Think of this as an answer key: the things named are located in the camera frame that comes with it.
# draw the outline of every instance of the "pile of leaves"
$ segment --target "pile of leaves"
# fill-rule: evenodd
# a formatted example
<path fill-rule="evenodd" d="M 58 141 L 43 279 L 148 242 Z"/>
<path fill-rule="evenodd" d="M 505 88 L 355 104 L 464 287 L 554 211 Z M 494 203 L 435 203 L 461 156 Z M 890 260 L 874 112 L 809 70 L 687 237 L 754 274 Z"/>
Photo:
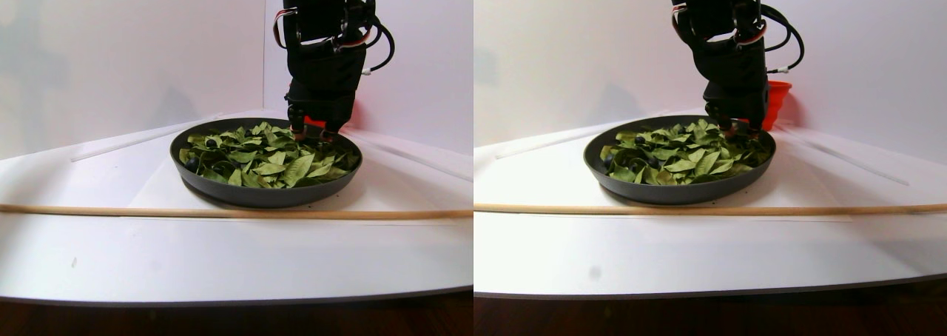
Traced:
<path fill-rule="evenodd" d="M 360 157 L 329 142 L 299 143 L 293 132 L 263 122 L 253 129 L 192 134 L 178 160 L 200 177 L 253 188 L 292 188 L 342 178 Z"/>
<path fill-rule="evenodd" d="M 760 140 L 738 134 L 727 140 L 716 124 L 700 119 L 652 132 L 619 132 L 618 146 L 602 147 L 609 177 L 636 184 L 700 184 L 760 166 L 772 154 Z"/>

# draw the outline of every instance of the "white strip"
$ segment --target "white strip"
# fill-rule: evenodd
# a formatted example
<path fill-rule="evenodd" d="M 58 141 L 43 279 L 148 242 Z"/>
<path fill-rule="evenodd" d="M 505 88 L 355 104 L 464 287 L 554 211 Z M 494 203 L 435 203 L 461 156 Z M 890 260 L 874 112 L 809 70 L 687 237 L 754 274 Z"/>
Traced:
<path fill-rule="evenodd" d="M 663 116 L 663 115 L 666 115 L 667 113 L 670 113 L 670 110 L 661 110 L 661 112 L 654 113 L 652 117 Z M 601 133 L 601 127 L 599 126 L 588 127 L 588 129 L 581 130 L 581 132 L 576 132 L 575 134 L 563 137 L 561 139 L 544 142 L 540 144 L 534 144 L 533 146 L 523 147 L 523 149 L 515 149 L 508 152 L 500 153 L 495 158 L 499 160 L 502 158 L 515 156 L 521 153 L 526 153 L 526 152 L 530 152 L 530 151 L 534 151 L 538 149 L 544 149 L 544 147 L 550 147 L 550 146 L 553 146 L 554 144 L 561 144 L 561 143 L 567 143 L 572 140 L 579 140 L 579 139 L 582 139 L 583 137 L 592 136 L 599 133 Z"/>
<path fill-rule="evenodd" d="M 382 151 L 388 152 L 388 153 L 393 154 L 393 155 L 395 155 L 395 156 L 399 156 L 399 157 L 402 157 L 402 158 L 405 158 L 405 159 L 408 159 L 408 160 L 416 161 L 416 163 L 424 164 L 424 166 L 427 166 L 427 167 L 430 167 L 430 168 L 434 168 L 434 169 L 436 169 L 436 170 L 439 170 L 439 171 L 442 172 L 442 173 L 446 173 L 446 174 L 448 174 L 448 175 L 451 175 L 451 176 L 453 176 L 453 177 L 457 177 L 457 178 L 459 178 L 459 179 L 461 179 L 461 180 L 464 180 L 464 181 L 474 181 L 474 177 L 473 177 L 473 176 L 470 176 L 470 175 L 466 175 L 466 174 L 463 174 L 463 173 L 459 173 L 459 172 L 453 171 L 453 170 L 450 169 L 450 168 L 447 168 L 447 167 L 441 166 L 441 164 L 435 163 L 435 161 L 429 161 L 429 160 L 423 159 L 423 158 L 421 158 L 421 157 L 417 157 L 417 156 L 415 156 L 415 155 L 413 155 L 413 154 L 411 154 L 411 153 L 408 153 L 408 152 L 405 152 L 405 151 L 402 151 L 402 150 L 399 150 L 399 149 L 395 149 L 395 147 L 390 147 L 390 146 L 388 146 L 387 144 L 379 144 L 379 143 L 377 143 L 377 142 L 375 142 L 375 141 L 366 139 L 365 137 L 362 137 L 361 135 L 357 135 L 357 134 L 354 134 L 354 133 L 352 133 L 352 132 L 349 132 L 349 130 L 345 130 L 344 133 L 345 133 L 346 136 L 348 136 L 348 137 L 352 137 L 353 139 L 356 139 L 356 140 L 358 140 L 358 141 L 362 141 L 362 142 L 364 142 L 364 143 L 366 143 L 366 144 L 369 144 L 369 146 L 375 147 L 375 149 L 381 149 Z"/>
<path fill-rule="evenodd" d="M 104 154 L 104 153 L 109 153 L 109 152 L 115 151 L 115 150 L 117 150 L 117 149 L 125 149 L 125 147 L 131 147 L 131 146 L 133 146 L 133 144 L 141 144 L 141 143 L 144 143 L 144 142 L 146 142 L 146 141 L 155 140 L 155 139 L 157 139 L 157 138 L 159 138 L 159 137 L 162 137 L 162 136 L 170 135 L 170 134 L 172 134 L 172 133 L 182 132 L 182 130 L 189 129 L 189 127 L 197 126 L 197 125 L 200 125 L 200 124 L 203 124 L 203 123 L 212 121 L 212 120 L 216 120 L 218 117 L 221 117 L 222 115 L 223 115 L 222 112 L 218 112 L 218 113 L 214 114 L 212 117 L 207 118 L 207 119 L 195 120 L 195 121 L 192 121 L 192 122 L 189 122 L 189 123 L 183 123 L 183 124 L 175 125 L 175 126 L 173 126 L 173 127 L 168 127 L 168 129 L 162 130 L 162 132 L 157 132 L 157 133 L 155 133 L 155 134 L 152 134 L 152 135 L 149 135 L 149 136 L 146 136 L 146 137 L 142 137 L 142 138 L 138 138 L 138 139 L 129 141 L 129 142 L 127 142 L 127 143 L 113 144 L 112 146 L 104 147 L 103 149 L 97 149 L 97 150 L 94 150 L 94 151 L 91 151 L 91 152 L 86 152 L 86 153 L 81 154 L 81 155 L 79 155 L 79 156 L 73 157 L 73 158 L 71 158 L 71 159 L 69 159 L 69 160 L 71 160 L 71 161 L 81 161 L 81 160 L 85 160 L 85 159 L 90 158 L 90 157 L 95 157 L 95 156 L 99 156 L 99 155 Z"/>
<path fill-rule="evenodd" d="M 876 175 L 876 176 L 879 176 L 879 177 L 885 178 L 885 179 L 887 179 L 887 180 L 893 181 L 894 183 L 897 183 L 897 184 L 906 185 L 907 187 L 910 187 L 910 185 L 911 185 L 908 181 L 904 181 L 903 179 L 900 179 L 900 178 L 898 178 L 898 177 L 894 177 L 894 176 L 892 176 L 892 175 L 890 175 L 890 174 L 886 174 L 886 173 L 884 173 L 884 172 L 882 172 L 882 171 L 880 171 L 880 170 L 878 170 L 878 169 L 875 169 L 874 167 L 867 166 L 867 164 L 862 163 L 862 161 L 859 161 L 859 160 L 856 160 L 855 158 L 849 157 L 848 155 L 843 154 L 842 152 L 836 151 L 836 150 L 834 150 L 834 149 L 829 149 L 828 147 L 822 146 L 822 144 L 816 144 L 816 143 L 814 143 L 814 142 L 812 142 L 812 141 L 806 140 L 806 139 L 800 137 L 799 135 L 796 135 L 794 132 L 792 132 L 791 129 L 788 129 L 788 127 L 786 127 L 786 126 L 784 126 L 784 125 L 777 125 L 776 127 L 777 127 L 778 129 L 782 130 L 782 132 L 788 133 L 790 136 L 794 137 L 796 140 L 799 140 L 799 141 L 801 141 L 801 142 L 807 144 L 807 146 L 812 147 L 813 149 L 817 149 L 817 150 L 819 150 L 819 151 L 825 152 L 826 154 L 829 154 L 829 155 L 831 155 L 831 156 L 835 156 L 836 158 L 838 158 L 838 159 L 840 159 L 840 160 L 842 160 L 842 161 L 848 161 L 848 163 L 852 164 L 852 166 L 862 168 L 862 169 L 865 170 L 865 171 L 869 171 L 869 173 L 872 173 L 872 174 L 874 174 L 874 175 Z"/>

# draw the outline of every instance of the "orange cup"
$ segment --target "orange cup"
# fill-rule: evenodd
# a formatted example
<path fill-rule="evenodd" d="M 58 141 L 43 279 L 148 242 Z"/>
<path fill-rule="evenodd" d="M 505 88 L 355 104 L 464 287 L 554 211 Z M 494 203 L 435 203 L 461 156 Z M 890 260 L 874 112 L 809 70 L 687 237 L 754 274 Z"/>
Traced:
<path fill-rule="evenodd" d="M 785 99 L 786 95 L 789 93 L 789 89 L 792 88 L 792 83 L 789 82 L 771 80 L 769 83 L 769 109 L 766 110 L 766 116 L 764 117 L 764 130 L 767 132 L 772 130 L 772 124 L 775 123 L 775 119 L 777 119 L 779 114 L 779 109 L 782 108 L 782 100 Z M 740 119 L 740 121 L 744 123 L 749 122 L 749 120 L 746 119 Z"/>

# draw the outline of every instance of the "dark wooden floor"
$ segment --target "dark wooden floor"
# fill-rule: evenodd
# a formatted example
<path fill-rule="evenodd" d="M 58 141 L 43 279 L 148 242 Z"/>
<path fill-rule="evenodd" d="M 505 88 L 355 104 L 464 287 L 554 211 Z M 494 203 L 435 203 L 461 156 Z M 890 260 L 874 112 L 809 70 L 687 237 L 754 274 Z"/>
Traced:
<path fill-rule="evenodd" d="M 114 309 L 0 303 L 0 335 L 473 335 L 473 292 L 379 302 Z"/>
<path fill-rule="evenodd" d="M 0 303 L 0 335 L 947 335 L 947 281 L 739 298 L 116 309 Z"/>
<path fill-rule="evenodd" d="M 944 281 L 633 301 L 474 299 L 477 335 L 947 335 Z"/>

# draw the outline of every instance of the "white table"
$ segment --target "white table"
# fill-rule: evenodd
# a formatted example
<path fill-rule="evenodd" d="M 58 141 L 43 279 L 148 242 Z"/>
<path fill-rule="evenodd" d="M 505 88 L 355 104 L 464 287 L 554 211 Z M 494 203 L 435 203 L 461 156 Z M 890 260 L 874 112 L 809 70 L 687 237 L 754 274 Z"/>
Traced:
<path fill-rule="evenodd" d="M 232 117 L 278 118 L 281 112 Z M 0 201 L 217 208 L 183 186 L 176 134 L 71 163 L 151 132 L 0 161 Z M 360 132 L 444 167 L 471 157 Z M 301 208 L 470 209 L 473 184 L 353 140 L 358 175 L 336 197 Z M 473 220 L 214 221 L 0 214 L 0 298 L 40 303 L 286 303 L 398 298 L 473 285 Z"/>
<path fill-rule="evenodd" d="M 594 135 L 552 133 L 474 150 L 484 204 L 622 205 L 582 163 Z M 707 206 L 938 204 L 947 167 L 811 130 L 775 130 L 778 153 L 747 191 Z M 869 173 L 802 144 L 824 144 L 909 182 Z M 944 215 L 593 217 L 474 215 L 474 293 L 487 298 L 671 298 L 812 291 L 947 274 Z"/>

